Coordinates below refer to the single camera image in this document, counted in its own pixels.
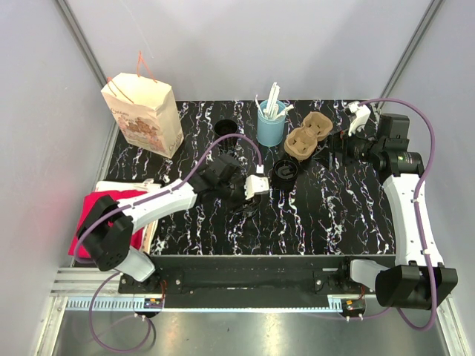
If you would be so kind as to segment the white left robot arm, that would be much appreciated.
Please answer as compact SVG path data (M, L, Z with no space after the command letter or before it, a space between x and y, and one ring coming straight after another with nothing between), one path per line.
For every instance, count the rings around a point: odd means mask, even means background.
M100 271L127 274L140 291L150 294L159 288L160 275L151 258L131 245L133 234L211 198L243 208L268 190L262 164L257 164L255 174L244 177L239 162L222 155L209 165L195 166L185 179L155 191L122 200L110 195L100 197L78 227L73 252L77 254L84 248Z

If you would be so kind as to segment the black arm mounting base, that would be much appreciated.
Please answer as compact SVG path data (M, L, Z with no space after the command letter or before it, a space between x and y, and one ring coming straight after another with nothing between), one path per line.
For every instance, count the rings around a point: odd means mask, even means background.
M368 287L350 279L342 256L160 256L156 271L137 282L124 275L121 294L164 292L168 309L264 309L295 312L328 307L330 295L359 299Z

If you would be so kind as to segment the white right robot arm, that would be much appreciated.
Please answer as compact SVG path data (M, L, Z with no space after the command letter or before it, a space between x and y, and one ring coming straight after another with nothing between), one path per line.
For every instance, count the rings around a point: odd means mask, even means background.
M346 259L338 268L337 285L346 294L366 286L383 307L437 307L457 285L458 275L445 266L433 238L423 180L428 167L420 154L407 149L410 120L405 115L384 114L373 138L357 136L364 126L337 132L331 125L325 128L330 152L327 167L337 159L345 165L368 162L373 166L390 204L396 258L391 268L374 260Z

